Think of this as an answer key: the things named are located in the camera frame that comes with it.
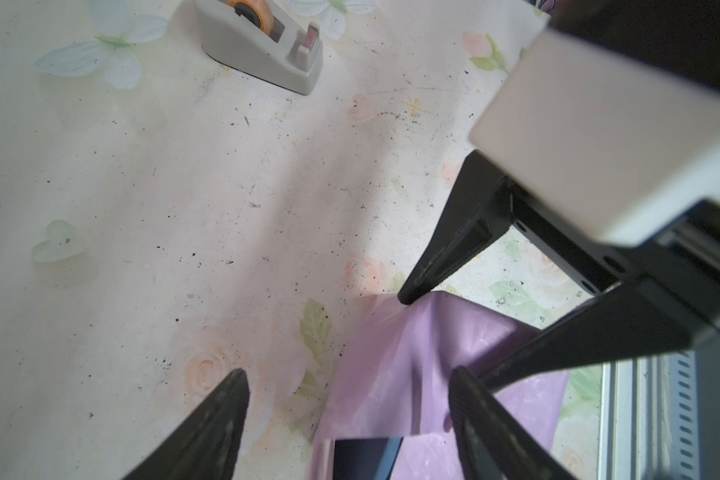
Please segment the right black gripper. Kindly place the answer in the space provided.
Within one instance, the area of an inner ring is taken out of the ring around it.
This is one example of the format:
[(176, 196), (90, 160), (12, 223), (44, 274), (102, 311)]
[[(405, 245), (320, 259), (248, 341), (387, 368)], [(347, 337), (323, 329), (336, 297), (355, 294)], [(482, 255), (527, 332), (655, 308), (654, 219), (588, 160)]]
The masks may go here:
[(720, 208), (701, 202), (635, 247), (587, 239), (518, 185), (513, 224), (590, 299), (481, 375), (490, 391), (552, 371), (691, 351), (696, 357), (701, 477), (699, 348), (720, 345)]

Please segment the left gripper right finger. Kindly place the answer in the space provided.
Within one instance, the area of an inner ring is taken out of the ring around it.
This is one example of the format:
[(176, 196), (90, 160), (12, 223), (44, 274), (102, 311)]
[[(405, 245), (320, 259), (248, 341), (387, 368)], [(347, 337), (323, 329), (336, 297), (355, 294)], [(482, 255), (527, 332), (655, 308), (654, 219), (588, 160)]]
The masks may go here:
[(467, 368), (453, 370), (448, 401), (466, 479), (574, 479)]

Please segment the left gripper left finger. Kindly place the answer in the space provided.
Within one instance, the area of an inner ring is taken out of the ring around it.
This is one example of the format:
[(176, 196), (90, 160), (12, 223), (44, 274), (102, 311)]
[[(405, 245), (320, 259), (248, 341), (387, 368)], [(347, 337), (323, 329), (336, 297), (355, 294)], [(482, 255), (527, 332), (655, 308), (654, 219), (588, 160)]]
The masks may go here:
[(234, 369), (125, 480), (230, 480), (250, 400), (246, 372)]

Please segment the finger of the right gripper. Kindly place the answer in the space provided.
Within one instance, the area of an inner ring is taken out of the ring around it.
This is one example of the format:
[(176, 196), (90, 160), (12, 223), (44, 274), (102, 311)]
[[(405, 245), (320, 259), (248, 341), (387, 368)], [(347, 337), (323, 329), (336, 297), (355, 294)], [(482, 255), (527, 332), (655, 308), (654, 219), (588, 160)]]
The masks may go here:
[(465, 158), (429, 244), (397, 294), (402, 304), (432, 291), (509, 230), (511, 188), (479, 151)]

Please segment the pink wrapping paper sheet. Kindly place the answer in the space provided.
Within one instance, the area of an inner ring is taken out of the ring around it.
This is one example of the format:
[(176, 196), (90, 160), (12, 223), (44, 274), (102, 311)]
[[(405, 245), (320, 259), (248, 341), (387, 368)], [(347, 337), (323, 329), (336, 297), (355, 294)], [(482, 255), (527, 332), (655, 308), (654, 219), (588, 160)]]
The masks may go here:
[[(376, 296), (346, 346), (307, 475), (332, 479), (337, 440), (402, 437), (390, 479), (466, 479), (448, 401), (454, 369), (479, 378), (539, 330), (443, 292), (410, 305)], [(568, 375), (537, 374), (489, 392), (552, 457)]]

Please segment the dark blue gift box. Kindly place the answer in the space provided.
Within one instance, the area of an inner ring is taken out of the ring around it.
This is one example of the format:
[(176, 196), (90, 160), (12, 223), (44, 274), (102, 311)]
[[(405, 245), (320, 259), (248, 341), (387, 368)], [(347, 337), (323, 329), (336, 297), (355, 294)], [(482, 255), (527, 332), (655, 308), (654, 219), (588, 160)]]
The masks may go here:
[(389, 480), (402, 437), (337, 440), (333, 480)]

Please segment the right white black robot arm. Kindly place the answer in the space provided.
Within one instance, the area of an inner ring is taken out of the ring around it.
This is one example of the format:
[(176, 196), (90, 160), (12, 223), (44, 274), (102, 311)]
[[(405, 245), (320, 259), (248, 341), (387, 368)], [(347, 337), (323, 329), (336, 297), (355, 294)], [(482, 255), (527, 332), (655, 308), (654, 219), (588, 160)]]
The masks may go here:
[(448, 400), (467, 479), (565, 479), (497, 398), (530, 377), (666, 358), (635, 402), (636, 479), (720, 479), (720, 1), (564, 1), (470, 132), (410, 305), (520, 230), (590, 299)]

